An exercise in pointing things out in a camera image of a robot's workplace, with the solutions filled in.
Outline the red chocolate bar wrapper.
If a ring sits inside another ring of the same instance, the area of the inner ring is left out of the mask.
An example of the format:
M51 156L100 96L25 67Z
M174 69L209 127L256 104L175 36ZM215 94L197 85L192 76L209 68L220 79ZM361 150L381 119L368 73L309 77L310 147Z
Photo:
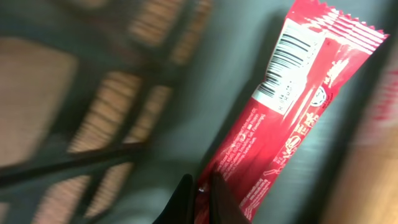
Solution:
M288 11L265 71L198 179L195 223L208 223L211 175L221 174L252 220L302 141L387 34L314 0Z

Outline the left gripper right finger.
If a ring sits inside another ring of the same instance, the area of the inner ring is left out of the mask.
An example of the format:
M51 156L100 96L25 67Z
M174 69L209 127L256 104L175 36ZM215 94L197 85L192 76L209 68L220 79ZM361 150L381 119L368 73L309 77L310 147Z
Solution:
M211 176L209 213L211 224L251 224L239 208L223 176L218 172Z

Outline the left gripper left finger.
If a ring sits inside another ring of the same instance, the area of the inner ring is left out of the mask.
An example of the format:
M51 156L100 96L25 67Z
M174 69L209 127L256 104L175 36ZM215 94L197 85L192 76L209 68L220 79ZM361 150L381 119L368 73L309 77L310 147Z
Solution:
M192 175L185 174L153 224L193 224L194 186Z

